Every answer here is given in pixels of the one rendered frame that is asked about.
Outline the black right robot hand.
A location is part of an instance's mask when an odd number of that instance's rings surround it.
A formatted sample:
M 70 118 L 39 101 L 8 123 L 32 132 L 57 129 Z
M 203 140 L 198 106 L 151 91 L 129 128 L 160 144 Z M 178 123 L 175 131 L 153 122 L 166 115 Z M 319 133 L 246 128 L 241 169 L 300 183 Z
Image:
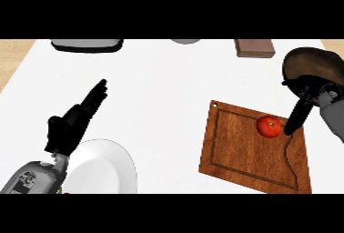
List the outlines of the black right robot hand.
M 319 96 L 324 92 L 331 93 L 336 101 L 344 97 L 344 87 L 337 82 L 319 76 L 302 75 L 296 79 L 287 78 L 283 85 L 315 106 L 319 104 Z

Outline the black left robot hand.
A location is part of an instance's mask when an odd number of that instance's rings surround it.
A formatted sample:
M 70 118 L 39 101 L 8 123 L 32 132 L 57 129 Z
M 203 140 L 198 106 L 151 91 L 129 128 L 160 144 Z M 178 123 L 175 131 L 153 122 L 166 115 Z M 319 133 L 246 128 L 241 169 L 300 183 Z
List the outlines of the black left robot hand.
M 70 156 L 74 152 L 102 101 L 108 97 L 107 83 L 102 79 L 91 90 L 83 102 L 73 106 L 64 116 L 52 116 L 49 119 L 48 145 L 45 150 Z

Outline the dark brown pan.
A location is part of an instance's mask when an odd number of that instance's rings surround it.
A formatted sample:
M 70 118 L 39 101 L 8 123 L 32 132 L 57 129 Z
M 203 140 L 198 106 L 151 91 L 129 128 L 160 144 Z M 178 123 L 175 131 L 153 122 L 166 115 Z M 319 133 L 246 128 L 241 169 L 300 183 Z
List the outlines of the dark brown pan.
M 336 52 L 314 47 L 299 47 L 284 58 L 283 75 L 284 80 L 287 78 L 296 79 L 302 75 L 319 76 L 344 87 L 344 60 Z M 315 105 L 299 97 L 286 126 L 287 135 L 291 135 L 303 126 L 314 107 Z

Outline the red tomato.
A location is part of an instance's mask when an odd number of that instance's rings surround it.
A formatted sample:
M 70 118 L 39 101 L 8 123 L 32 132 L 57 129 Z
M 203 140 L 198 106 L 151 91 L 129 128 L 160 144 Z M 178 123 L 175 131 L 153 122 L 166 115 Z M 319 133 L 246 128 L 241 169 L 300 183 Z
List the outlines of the red tomato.
M 283 125 L 274 116 L 263 116 L 257 120 L 257 130 L 263 137 L 275 138 L 283 133 Z

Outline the brown wooden cutting board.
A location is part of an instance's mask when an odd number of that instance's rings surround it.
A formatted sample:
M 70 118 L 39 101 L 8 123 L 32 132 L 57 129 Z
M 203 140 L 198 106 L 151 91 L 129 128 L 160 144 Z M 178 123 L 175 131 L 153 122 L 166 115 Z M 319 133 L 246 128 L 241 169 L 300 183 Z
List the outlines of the brown wooden cutting board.
M 203 141 L 200 172 L 265 193 L 312 192 L 305 130 L 263 137 L 266 114 L 213 101 Z

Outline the white plate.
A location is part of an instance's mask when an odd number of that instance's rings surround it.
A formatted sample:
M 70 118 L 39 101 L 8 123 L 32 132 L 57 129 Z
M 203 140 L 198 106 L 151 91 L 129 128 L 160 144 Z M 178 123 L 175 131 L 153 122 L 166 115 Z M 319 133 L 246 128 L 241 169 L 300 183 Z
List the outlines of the white plate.
M 138 173 L 132 156 L 108 139 L 80 143 L 68 162 L 63 185 L 68 194 L 136 194 Z

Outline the brown rectangular block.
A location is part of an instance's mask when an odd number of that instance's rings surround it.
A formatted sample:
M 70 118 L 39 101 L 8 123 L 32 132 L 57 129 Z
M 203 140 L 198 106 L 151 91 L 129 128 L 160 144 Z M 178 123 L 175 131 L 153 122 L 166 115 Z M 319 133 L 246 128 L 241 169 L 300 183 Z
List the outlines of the brown rectangular block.
M 235 39 L 240 57 L 272 58 L 277 50 L 271 39 Z

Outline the grey and black appliance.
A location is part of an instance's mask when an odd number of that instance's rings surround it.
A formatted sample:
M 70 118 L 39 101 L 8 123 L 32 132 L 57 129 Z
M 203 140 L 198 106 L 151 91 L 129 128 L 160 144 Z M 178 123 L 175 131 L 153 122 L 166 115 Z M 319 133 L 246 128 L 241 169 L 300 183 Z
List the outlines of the grey and black appliance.
M 123 39 L 54 39 L 52 46 L 58 51 L 73 53 L 111 53 L 123 47 Z

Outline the grey round object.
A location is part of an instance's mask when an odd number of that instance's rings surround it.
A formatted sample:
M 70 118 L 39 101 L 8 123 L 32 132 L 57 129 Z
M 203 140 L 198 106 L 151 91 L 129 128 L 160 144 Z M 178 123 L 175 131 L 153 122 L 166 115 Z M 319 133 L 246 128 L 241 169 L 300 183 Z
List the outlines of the grey round object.
M 178 43 L 179 45 L 193 45 L 197 42 L 200 42 L 201 39 L 172 39 L 172 41 Z

